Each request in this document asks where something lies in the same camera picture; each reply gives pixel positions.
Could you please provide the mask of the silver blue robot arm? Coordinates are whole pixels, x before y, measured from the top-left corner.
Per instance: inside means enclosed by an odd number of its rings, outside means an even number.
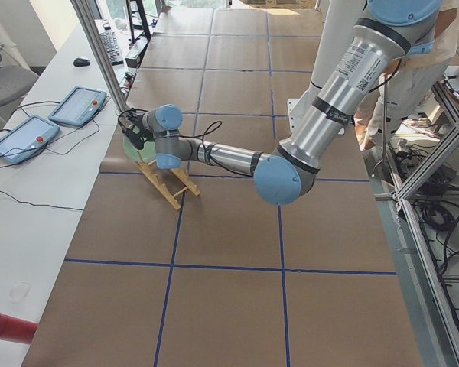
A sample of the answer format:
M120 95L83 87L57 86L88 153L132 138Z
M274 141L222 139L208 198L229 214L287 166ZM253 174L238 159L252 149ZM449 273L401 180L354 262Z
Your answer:
M292 203L313 187L322 154L388 64L432 49L440 7L439 1L331 2L324 28L341 36L343 53L325 84L309 88L294 104L301 112L298 125L271 154L211 143L203 135L182 136L183 116L172 104L131 110L132 125L123 134L137 149L152 143L161 169L199 161L251 177L269 203Z

